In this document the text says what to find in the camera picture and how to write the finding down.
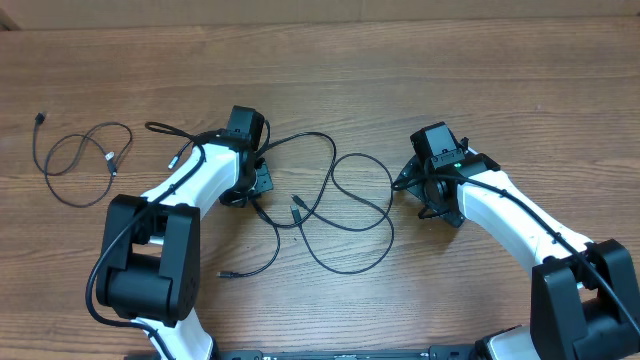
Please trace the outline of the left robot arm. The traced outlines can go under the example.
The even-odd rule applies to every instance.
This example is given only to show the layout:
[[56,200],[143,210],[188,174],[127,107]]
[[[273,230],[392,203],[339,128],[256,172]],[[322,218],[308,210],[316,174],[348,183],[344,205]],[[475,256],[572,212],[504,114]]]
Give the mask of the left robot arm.
[[85,292],[86,306],[111,308],[111,326],[142,330],[156,359],[212,359],[215,341],[195,311],[200,283],[201,220],[215,203],[243,207],[272,190],[261,153],[267,121],[253,108],[233,107],[226,127],[189,134],[149,122],[149,130],[188,139],[187,161],[140,196],[109,204],[101,254]]

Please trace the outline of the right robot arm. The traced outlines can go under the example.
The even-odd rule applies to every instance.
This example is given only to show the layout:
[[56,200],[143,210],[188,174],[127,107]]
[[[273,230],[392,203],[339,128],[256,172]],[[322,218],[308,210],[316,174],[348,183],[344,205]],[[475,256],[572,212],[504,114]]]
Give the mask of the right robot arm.
[[471,345],[432,346],[431,359],[623,359],[639,351],[639,285],[630,252],[571,230],[523,194],[484,153],[436,123],[414,132],[414,156],[391,187],[422,219],[488,232],[531,280],[530,321]]

